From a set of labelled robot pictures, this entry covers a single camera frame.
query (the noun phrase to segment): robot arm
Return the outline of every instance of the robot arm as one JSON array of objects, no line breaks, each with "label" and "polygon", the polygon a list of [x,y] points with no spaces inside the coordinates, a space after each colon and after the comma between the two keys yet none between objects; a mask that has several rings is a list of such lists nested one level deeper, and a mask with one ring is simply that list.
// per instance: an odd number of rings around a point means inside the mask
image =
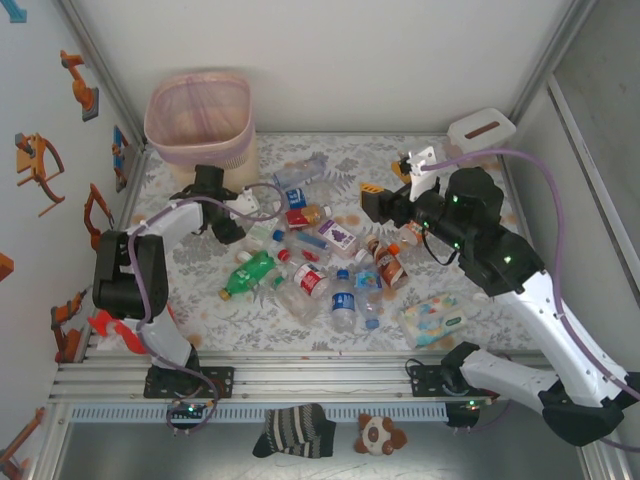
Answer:
[{"label": "robot arm", "polygon": [[[396,227],[414,221],[458,253],[465,275],[496,302],[510,305],[555,371],[541,371],[498,358],[477,345],[463,343],[443,360],[450,384],[505,395],[541,413],[552,430],[573,445],[608,435],[622,421],[622,410],[635,400],[605,378],[569,336],[554,308],[551,276],[528,242],[500,225],[503,192],[481,168],[461,168],[444,196],[432,171],[433,149],[400,161],[412,184],[397,192],[361,192],[362,207],[380,223]],[[565,306],[567,321],[582,342],[616,378],[640,386],[640,377],[616,364]]]},{"label": "robot arm", "polygon": [[[251,191],[246,190],[237,195],[224,189],[223,175],[221,169],[198,165],[194,184],[173,198],[204,196],[224,201],[243,214],[256,211],[259,205]],[[245,233],[231,218],[230,213],[217,205],[198,201],[178,205],[178,202],[170,201],[169,206],[171,210],[168,213],[155,220],[135,239],[138,265],[149,294],[152,315],[152,320],[142,326],[141,334],[149,347],[159,354],[152,358],[155,366],[171,370],[169,365],[162,362],[162,359],[166,359],[176,365],[194,369],[192,366],[197,365],[195,349],[180,334],[167,307],[169,285],[165,256],[186,235],[201,233],[208,226],[211,226],[223,244],[240,240]],[[102,234],[97,249],[93,289],[95,306],[109,314],[106,318],[103,317],[102,323],[96,328],[106,334],[107,326],[111,326],[110,322],[115,322],[116,332],[120,329],[130,349],[137,353],[144,351],[144,348],[137,342],[133,332],[138,322],[144,318],[145,312],[140,290],[134,275],[130,273],[127,242],[138,228],[139,225],[135,225],[126,231],[107,231]]]}]

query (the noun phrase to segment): striped sock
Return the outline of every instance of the striped sock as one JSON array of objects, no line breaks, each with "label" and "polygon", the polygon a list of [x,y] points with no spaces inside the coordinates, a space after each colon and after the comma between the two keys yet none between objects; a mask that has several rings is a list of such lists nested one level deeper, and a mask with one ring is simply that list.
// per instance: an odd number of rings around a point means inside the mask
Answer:
[{"label": "striped sock", "polygon": [[308,458],[331,456],[334,431],[335,423],[327,420],[317,403],[269,410],[253,454],[258,458],[276,452]]}]

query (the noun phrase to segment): tissue box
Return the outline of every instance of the tissue box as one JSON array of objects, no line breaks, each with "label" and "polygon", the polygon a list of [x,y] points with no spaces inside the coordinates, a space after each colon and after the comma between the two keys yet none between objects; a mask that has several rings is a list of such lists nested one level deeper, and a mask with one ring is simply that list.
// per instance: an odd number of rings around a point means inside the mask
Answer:
[{"label": "tissue box", "polygon": [[467,325],[464,308],[448,293],[402,309],[396,319],[412,349],[437,342]]}]

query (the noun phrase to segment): floral tablecloth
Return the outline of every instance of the floral tablecloth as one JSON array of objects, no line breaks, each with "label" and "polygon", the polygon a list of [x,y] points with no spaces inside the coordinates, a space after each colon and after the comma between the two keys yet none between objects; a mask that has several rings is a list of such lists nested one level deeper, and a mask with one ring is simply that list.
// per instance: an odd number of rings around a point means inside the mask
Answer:
[{"label": "floral tablecloth", "polygon": [[[440,161],[445,137],[404,136],[337,136],[337,135],[259,135],[258,154],[261,178],[286,162],[309,158],[314,152],[328,157],[324,180],[331,185],[331,207],[334,220],[360,238],[374,234],[384,242],[397,241],[397,230],[391,222],[373,224],[359,206],[359,185],[369,182],[395,190],[402,186],[390,168],[397,160],[397,151],[412,145],[433,145]],[[482,166],[504,189],[498,161],[487,158]],[[441,171],[442,187],[446,188],[453,170]],[[136,202],[133,222],[137,223],[160,210],[178,186],[165,163],[152,152],[147,163],[143,185]],[[502,207],[502,221],[516,230],[515,216],[509,198]],[[430,237],[432,250],[446,258],[449,248]],[[241,245],[221,245],[209,231],[200,236],[187,235],[182,243],[167,255],[169,302],[181,333],[198,349],[230,351],[403,351],[408,350],[402,331],[394,320],[399,308],[408,307],[434,295],[450,292],[472,299],[478,287],[464,277],[454,265],[438,265],[421,247],[401,252],[398,256],[410,276],[410,282],[397,292],[385,292],[384,314],[380,327],[364,328],[358,319],[355,333],[338,334],[330,324],[329,300],[322,313],[310,326],[301,326],[276,302],[273,292],[260,288],[255,294],[245,294],[223,302],[217,292],[228,275],[237,267],[235,254]],[[335,277],[338,268],[350,262],[332,260],[328,274]],[[462,340],[494,349],[536,349],[523,326],[514,318],[510,307],[471,302],[466,306],[467,328],[442,339],[430,348],[450,349]],[[125,349],[118,337],[101,338],[100,350]]]}]

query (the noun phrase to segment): plush teddy bear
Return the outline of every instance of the plush teddy bear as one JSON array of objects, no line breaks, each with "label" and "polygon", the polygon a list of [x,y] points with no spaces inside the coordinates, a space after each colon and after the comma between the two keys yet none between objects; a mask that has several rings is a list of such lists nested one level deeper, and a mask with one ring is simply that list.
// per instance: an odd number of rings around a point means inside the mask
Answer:
[{"label": "plush teddy bear", "polygon": [[407,443],[405,433],[393,428],[393,421],[389,417],[372,417],[361,413],[358,425],[361,432],[355,444],[358,453],[391,455],[394,450],[404,447]]}]

